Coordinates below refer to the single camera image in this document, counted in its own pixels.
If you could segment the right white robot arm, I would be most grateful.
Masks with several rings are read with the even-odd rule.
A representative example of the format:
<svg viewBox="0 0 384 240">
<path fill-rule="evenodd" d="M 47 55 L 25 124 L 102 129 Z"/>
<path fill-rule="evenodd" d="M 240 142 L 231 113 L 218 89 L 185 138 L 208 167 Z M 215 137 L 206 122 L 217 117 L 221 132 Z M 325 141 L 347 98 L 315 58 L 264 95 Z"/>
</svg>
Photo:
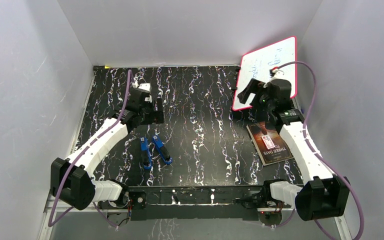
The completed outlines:
<svg viewBox="0 0 384 240">
<path fill-rule="evenodd" d="M 349 182 L 323 164 L 316 147 L 310 146 L 305 118 L 290 99 L 291 89 L 291 83 L 285 79 L 262 82 L 253 78 L 237 96 L 244 104 L 254 94 L 250 105 L 270 115 L 269 120 L 292 153 L 303 181 L 300 187 L 280 179 L 266 180 L 261 193 L 250 197 L 268 207 L 283 202 L 296 209 L 304 221 L 340 217 L 348 201 Z"/>
</svg>

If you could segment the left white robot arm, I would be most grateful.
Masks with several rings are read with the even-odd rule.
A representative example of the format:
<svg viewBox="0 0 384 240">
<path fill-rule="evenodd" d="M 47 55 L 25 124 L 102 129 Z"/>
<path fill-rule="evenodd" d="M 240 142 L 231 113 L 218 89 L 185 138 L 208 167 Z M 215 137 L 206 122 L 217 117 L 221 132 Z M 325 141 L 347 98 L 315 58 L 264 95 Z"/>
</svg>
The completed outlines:
<svg viewBox="0 0 384 240">
<path fill-rule="evenodd" d="M 164 123 L 161 98 L 152 98 L 151 85 L 141 83 L 129 90 L 126 106 L 117 106 L 96 133 L 65 159 L 50 167 L 50 193 L 77 210 L 91 203 L 110 201 L 117 208 L 129 203 L 127 185 L 115 179 L 93 180 L 97 166 L 118 142 L 140 125 Z"/>
</svg>

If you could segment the blue stapler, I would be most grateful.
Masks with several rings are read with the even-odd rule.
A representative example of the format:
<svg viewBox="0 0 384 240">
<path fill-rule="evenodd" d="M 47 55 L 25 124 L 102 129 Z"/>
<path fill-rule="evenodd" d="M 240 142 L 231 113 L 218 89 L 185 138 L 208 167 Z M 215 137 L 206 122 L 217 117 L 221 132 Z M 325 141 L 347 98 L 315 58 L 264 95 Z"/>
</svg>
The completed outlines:
<svg viewBox="0 0 384 240">
<path fill-rule="evenodd" d="M 161 159 L 163 160 L 163 162 L 166 165 L 170 165 L 173 162 L 173 159 L 172 159 L 169 151 L 165 147 L 164 143 L 160 139 L 160 137 L 158 135 L 154 135 L 152 137 L 152 142 L 155 145 L 156 150 L 158 151 L 158 153 L 159 153 Z"/>
<path fill-rule="evenodd" d="M 140 138 L 140 156 L 142 161 L 142 166 L 145 170 L 150 170 L 153 166 L 152 156 L 149 149 L 148 140 L 146 137 Z"/>
</svg>

